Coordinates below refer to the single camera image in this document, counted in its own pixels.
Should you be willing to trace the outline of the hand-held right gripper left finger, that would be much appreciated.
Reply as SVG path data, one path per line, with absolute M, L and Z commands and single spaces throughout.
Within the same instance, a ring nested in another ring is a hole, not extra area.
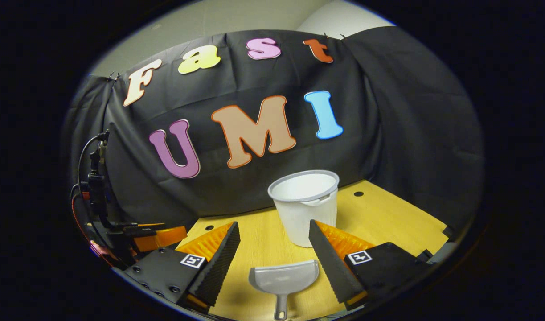
M 160 247 L 123 271 L 123 279 L 165 305 L 206 313 L 217 302 L 240 244 L 230 222 L 185 245 Z

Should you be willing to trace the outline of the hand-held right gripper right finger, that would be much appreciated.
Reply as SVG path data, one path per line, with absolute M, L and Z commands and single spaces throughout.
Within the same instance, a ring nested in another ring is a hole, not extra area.
M 309 223 L 308 238 L 338 302 L 348 308 L 377 305 L 431 267 L 394 243 L 374 246 L 315 220 Z

